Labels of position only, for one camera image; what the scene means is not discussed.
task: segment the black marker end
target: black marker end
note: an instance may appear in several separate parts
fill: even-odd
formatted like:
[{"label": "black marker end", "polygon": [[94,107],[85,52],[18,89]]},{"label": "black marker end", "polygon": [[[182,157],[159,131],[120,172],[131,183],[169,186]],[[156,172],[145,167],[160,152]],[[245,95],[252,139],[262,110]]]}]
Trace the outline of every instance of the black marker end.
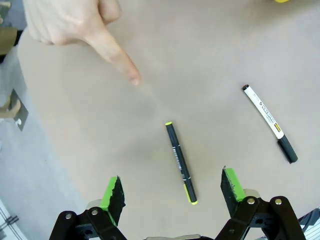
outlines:
[{"label": "black marker end", "polygon": [[248,87],[249,87],[249,85],[246,84],[246,85],[244,85],[244,86],[242,87],[242,90],[244,91],[244,90],[246,90]]},{"label": "black marker end", "polygon": [[290,164],[295,163],[298,160],[298,157],[290,142],[288,141],[286,135],[278,140],[278,145]]}]

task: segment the marker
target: marker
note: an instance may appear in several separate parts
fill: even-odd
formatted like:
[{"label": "marker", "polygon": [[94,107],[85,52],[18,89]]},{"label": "marker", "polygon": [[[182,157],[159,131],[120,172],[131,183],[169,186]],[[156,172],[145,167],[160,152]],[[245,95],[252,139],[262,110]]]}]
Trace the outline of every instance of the marker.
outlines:
[{"label": "marker", "polygon": [[171,121],[165,123],[166,130],[168,131],[169,138],[172,144],[173,153],[175,155],[176,163],[178,164],[178,167],[180,169],[180,172],[182,174],[182,179],[184,183],[184,190],[186,192],[186,195],[188,197],[189,202],[192,205],[196,205],[198,203],[196,193],[194,190],[194,187],[191,182],[191,177],[188,172],[188,168],[185,162],[184,155],[182,154],[180,144],[174,129],[174,126]]},{"label": "marker", "polygon": [[269,127],[271,128],[276,138],[278,139],[278,145],[280,146],[286,159],[289,161],[290,164],[296,162],[298,160],[298,157],[294,149],[292,148],[286,135],[281,130],[278,123],[276,122],[274,117],[271,115],[267,107],[264,105],[264,103],[260,100],[260,98],[257,96],[257,94],[252,90],[252,88],[249,85],[243,86],[242,90],[250,98],[250,100],[253,102],[255,107],[259,110],[259,112],[263,116],[264,120],[268,123]]}]

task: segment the table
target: table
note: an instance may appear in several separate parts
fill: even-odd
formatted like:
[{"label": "table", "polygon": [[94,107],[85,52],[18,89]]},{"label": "table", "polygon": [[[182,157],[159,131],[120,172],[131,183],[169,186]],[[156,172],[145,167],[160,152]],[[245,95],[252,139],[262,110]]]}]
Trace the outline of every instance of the table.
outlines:
[{"label": "table", "polygon": [[[26,30],[23,75],[63,166],[86,201],[119,175],[128,239],[199,233],[229,219],[224,166],[298,217],[319,206],[320,20],[316,1],[120,1],[110,31],[136,63],[134,87],[90,47],[46,46]],[[290,140],[289,164],[241,90],[250,84]],[[173,121],[198,204],[187,201],[164,123]],[[249,238],[262,235],[253,231]]]}]

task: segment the fingernail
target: fingernail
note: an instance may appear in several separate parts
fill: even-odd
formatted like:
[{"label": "fingernail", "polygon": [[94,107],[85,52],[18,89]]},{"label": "fingernail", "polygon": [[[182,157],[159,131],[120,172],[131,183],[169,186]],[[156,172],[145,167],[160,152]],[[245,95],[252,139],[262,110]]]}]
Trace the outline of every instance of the fingernail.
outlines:
[{"label": "fingernail", "polygon": [[134,78],[134,79],[131,79],[130,82],[133,84],[133,85],[139,85],[141,80],[139,78]]}]

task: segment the hand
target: hand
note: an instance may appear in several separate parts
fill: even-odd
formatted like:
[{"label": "hand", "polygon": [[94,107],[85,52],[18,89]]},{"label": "hand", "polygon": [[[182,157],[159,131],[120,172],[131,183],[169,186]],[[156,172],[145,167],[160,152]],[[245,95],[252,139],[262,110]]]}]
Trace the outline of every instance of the hand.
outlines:
[{"label": "hand", "polygon": [[84,41],[138,85],[141,76],[106,25],[121,16],[117,0],[23,0],[31,36],[45,44]]}]

